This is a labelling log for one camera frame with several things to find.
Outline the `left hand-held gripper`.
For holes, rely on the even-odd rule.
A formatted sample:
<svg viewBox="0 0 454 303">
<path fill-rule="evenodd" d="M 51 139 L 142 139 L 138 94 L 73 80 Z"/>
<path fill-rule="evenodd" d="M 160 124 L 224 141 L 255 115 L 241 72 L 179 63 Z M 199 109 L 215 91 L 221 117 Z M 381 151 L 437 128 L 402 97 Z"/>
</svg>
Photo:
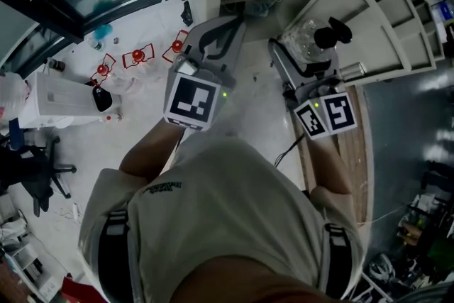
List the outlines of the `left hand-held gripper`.
<svg viewBox="0 0 454 303">
<path fill-rule="evenodd" d="M 211 128 L 236 86 L 233 71 L 245 31 L 242 16 L 212 18 L 190 30 L 185 55 L 175 58 L 168 73 L 166 122 L 194 131 Z M 192 60 L 203 59 L 207 46 L 206 60 Z"/>
</svg>

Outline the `clear glass jar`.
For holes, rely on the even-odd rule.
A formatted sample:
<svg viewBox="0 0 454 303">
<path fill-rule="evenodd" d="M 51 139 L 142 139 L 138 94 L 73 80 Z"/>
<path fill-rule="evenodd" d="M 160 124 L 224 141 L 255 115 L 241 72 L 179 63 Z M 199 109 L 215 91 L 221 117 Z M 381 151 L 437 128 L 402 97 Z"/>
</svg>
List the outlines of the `clear glass jar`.
<svg viewBox="0 0 454 303">
<path fill-rule="evenodd" d="M 332 27 L 317 18 L 299 21 L 281 41 L 298 66 L 329 61 L 338 42 Z"/>
</svg>

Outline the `person's left forearm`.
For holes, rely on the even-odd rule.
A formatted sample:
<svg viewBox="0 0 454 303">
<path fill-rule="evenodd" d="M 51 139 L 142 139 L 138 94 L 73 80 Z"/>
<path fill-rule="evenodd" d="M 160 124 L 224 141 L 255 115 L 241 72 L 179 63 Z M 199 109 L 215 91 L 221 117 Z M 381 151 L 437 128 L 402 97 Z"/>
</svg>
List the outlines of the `person's left forearm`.
<svg viewBox="0 0 454 303">
<path fill-rule="evenodd" d="M 119 170 L 152 182 L 163 171 L 184 131 L 185 128 L 161 119 L 127 152 Z"/>
</svg>

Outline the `small black pouch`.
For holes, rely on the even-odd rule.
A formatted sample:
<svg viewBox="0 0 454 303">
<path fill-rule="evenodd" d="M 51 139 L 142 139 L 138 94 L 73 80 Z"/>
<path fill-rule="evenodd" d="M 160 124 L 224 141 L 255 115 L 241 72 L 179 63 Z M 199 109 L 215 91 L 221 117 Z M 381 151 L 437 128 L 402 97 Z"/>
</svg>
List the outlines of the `small black pouch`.
<svg viewBox="0 0 454 303">
<path fill-rule="evenodd" d="M 187 0 L 184 1 L 184 10 L 181 13 L 180 17 L 187 27 L 190 27 L 190 25 L 193 24 L 192 11 Z"/>
</svg>

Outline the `wooden plank board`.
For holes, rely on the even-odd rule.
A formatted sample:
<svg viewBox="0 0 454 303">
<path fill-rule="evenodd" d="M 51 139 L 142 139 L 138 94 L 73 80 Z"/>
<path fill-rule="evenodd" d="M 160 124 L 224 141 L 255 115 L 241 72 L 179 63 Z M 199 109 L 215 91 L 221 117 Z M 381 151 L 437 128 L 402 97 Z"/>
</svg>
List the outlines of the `wooden plank board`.
<svg viewBox="0 0 454 303">
<path fill-rule="evenodd" d="M 364 125 L 360 109 L 362 104 L 358 99 L 357 89 L 348 87 L 346 91 L 353 105 L 358 127 L 334 136 L 333 141 L 351 178 L 355 216 L 358 224 L 362 226 L 367 221 L 368 208 L 370 207 L 367 143 L 365 142 Z M 301 187 L 310 192 L 316 186 L 316 179 L 308 142 L 308 139 L 302 138 L 296 149 L 299 152 L 303 175 Z"/>
</svg>

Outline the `blue and white box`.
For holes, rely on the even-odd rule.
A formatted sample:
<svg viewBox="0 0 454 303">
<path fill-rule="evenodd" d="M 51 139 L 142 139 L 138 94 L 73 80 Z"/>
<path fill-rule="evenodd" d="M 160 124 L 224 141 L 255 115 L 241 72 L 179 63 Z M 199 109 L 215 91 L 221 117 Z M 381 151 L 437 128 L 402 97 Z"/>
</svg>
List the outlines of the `blue and white box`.
<svg viewBox="0 0 454 303">
<path fill-rule="evenodd" d="M 454 21 L 454 0 L 440 0 L 431 6 L 443 22 Z"/>
</svg>

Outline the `small dark jar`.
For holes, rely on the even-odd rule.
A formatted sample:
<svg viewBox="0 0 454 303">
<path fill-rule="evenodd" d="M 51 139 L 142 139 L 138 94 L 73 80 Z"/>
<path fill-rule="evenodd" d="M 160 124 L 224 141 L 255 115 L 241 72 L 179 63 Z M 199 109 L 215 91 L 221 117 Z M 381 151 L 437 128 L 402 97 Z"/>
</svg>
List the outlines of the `small dark jar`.
<svg viewBox="0 0 454 303">
<path fill-rule="evenodd" d="M 64 72 L 65 71 L 65 63 L 59 60 L 56 60 L 52 57 L 48 57 L 46 60 L 46 65 L 50 70 L 54 70 L 57 72 Z"/>
</svg>

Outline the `white water dispenser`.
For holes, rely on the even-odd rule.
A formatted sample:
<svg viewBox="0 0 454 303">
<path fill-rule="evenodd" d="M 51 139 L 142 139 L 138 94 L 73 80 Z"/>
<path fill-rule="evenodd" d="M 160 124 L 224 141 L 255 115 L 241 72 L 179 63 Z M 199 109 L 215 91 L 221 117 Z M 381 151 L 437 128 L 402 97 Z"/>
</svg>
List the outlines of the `white water dispenser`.
<svg viewBox="0 0 454 303">
<path fill-rule="evenodd" d="M 18 117 L 22 129 L 80 126 L 116 113 L 121 105 L 119 95 L 106 92 L 99 106 L 94 87 L 43 72 L 33 73 L 28 83 L 31 92 Z"/>
</svg>

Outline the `person's white t-shirt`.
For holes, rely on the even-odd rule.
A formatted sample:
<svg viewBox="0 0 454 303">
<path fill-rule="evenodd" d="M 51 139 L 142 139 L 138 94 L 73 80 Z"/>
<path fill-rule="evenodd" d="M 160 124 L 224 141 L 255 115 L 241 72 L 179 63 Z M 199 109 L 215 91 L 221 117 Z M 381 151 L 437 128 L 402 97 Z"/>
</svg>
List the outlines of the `person's white t-shirt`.
<svg viewBox="0 0 454 303">
<path fill-rule="evenodd" d="M 262 263 L 344 298 L 364 261 L 349 194 L 305 195 L 256 149 L 232 137 L 179 147 L 153 182 L 104 169 L 79 234 L 94 286 L 111 303 L 170 303 L 214 258 Z"/>
</svg>

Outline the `large clear water bottle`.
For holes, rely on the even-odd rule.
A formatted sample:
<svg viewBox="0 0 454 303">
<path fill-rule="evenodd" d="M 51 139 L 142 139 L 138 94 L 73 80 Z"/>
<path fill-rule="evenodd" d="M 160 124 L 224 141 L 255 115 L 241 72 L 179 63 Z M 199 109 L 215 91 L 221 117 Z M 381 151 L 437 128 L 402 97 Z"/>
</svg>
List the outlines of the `large clear water bottle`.
<svg viewBox="0 0 454 303">
<path fill-rule="evenodd" d="M 0 72 L 0 122 L 19 116 L 26 105 L 30 88 L 28 83 L 13 72 Z"/>
</svg>

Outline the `blue chair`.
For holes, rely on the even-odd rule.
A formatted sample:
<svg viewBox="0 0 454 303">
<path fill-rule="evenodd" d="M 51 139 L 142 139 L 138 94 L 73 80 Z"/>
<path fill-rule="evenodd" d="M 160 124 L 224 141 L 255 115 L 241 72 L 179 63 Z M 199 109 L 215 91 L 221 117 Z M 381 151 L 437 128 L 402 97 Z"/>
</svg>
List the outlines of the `blue chair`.
<svg viewBox="0 0 454 303">
<path fill-rule="evenodd" d="M 18 118 L 9 121 L 9 146 L 12 150 L 20 150 L 25 145 L 24 131 Z"/>
</svg>

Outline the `black office chair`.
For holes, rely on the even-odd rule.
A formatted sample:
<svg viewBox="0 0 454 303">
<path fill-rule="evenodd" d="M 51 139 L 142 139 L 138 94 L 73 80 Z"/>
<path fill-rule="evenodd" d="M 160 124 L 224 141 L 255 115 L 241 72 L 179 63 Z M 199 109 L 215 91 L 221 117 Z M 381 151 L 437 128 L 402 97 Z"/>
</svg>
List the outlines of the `black office chair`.
<svg viewBox="0 0 454 303">
<path fill-rule="evenodd" d="M 48 148 L 25 145 L 19 150 L 11 150 L 0 145 L 0 192 L 21 184 L 32 197 L 33 213 L 37 217 L 49 209 L 53 195 L 51 184 L 55 184 L 65 199 L 71 198 L 61 185 L 59 176 L 69 172 L 74 174 L 77 168 L 74 165 L 55 166 L 55 146 L 59 142 L 57 136 L 50 141 Z"/>
</svg>

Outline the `white bicycle helmet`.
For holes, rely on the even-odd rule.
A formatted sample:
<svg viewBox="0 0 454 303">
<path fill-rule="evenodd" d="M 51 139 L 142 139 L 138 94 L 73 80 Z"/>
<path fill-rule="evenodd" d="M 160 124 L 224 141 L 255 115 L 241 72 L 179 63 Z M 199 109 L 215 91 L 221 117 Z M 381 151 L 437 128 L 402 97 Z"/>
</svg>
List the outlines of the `white bicycle helmet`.
<svg viewBox="0 0 454 303">
<path fill-rule="evenodd" d="M 388 282 L 395 274 L 391 260 L 384 253 L 376 255 L 369 264 L 369 275 L 375 280 Z"/>
</svg>

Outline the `person's chin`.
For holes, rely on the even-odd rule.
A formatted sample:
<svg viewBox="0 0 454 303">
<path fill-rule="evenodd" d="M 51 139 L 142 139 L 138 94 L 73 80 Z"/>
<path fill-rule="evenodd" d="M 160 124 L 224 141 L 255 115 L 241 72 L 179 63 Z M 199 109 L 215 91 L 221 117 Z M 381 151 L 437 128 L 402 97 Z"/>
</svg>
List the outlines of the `person's chin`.
<svg viewBox="0 0 454 303">
<path fill-rule="evenodd" d="M 194 269 L 170 303 L 342 303 L 255 260 L 225 256 Z"/>
</svg>

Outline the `red box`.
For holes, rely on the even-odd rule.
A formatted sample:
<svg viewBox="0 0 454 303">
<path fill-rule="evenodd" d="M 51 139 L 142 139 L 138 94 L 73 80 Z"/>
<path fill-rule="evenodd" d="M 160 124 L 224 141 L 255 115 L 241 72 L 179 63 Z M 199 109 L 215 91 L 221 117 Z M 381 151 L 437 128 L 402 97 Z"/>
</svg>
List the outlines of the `red box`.
<svg viewBox="0 0 454 303">
<path fill-rule="evenodd" d="M 75 282 L 71 275 L 63 278 L 61 294 L 69 303 L 107 303 L 94 287 Z"/>
</svg>

